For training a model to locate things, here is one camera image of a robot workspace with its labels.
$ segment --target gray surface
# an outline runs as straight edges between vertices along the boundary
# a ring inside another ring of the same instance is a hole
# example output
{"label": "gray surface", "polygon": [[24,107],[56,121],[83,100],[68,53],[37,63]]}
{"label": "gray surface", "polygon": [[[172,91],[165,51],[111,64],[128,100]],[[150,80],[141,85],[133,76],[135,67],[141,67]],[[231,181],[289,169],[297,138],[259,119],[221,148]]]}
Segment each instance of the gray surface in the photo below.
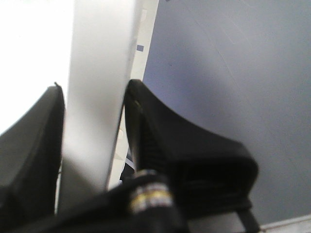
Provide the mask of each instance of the gray surface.
{"label": "gray surface", "polygon": [[311,212],[311,2],[160,0],[144,82],[259,163],[260,224]]}
{"label": "gray surface", "polygon": [[242,233],[245,227],[235,212],[188,221],[192,233]]}

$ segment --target black plastic part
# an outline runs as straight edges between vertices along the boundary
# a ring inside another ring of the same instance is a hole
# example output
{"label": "black plastic part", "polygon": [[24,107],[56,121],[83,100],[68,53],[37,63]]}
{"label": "black plastic part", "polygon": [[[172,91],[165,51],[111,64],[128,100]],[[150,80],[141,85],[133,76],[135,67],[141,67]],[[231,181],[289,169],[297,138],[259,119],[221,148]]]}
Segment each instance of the black plastic part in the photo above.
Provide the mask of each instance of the black plastic part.
{"label": "black plastic part", "polygon": [[251,207],[258,166],[241,143],[182,118],[139,80],[129,82],[124,102],[137,170],[166,174],[189,218]]}
{"label": "black plastic part", "polygon": [[260,231],[259,224],[254,218],[253,214],[248,210],[241,210],[237,212],[246,233],[257,233]]}
{"label": "black plastic part", "polygon": [[130,177],[133,176],[134,174],[134,169],[131,168],[126,162],[125,162],[125,165],[124,165],[124,169],[121,173],[121,176],[120,176],[120,180],[122,181],[125,181],[127,179],[130,179]]}
{"label": "black plastic part", "polygon": [[63,118],[62,89],[52,86],[0,137],[1,232],[54,213]]}
{"label": "black plastic part", "polygon": [[123,185],[60,213],[57,217],[47,218],[11,233],[187,233],[186,221],[174,206],[151,208],[135,215],[129,211],[131,192],[153,182],[168,183],[160,175],[126,180]]}

